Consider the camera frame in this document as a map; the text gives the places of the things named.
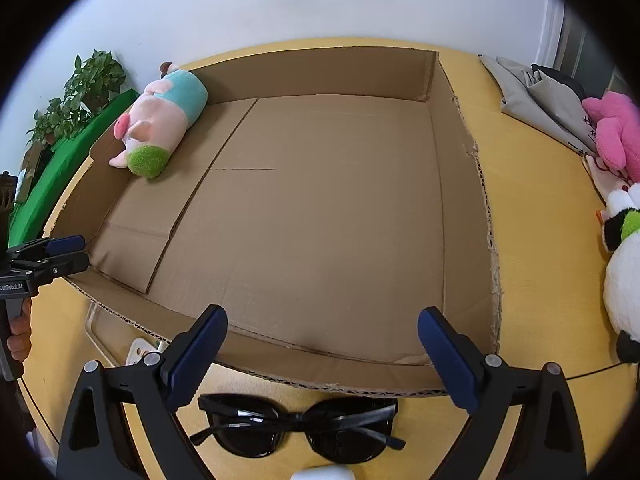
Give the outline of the person's left hand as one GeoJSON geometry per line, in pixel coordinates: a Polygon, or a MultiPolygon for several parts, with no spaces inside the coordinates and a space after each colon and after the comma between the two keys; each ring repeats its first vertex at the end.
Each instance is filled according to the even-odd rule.
{"type": "Polygon", "coordinates": [[[31,314],[32,300],[25,298],[21,314],[11,322],[11,336],[6,340],[11,356],[17,362],[24,362],[32,350],[32,342],[30,341],[30,336],[32,336],[31,314]]]}

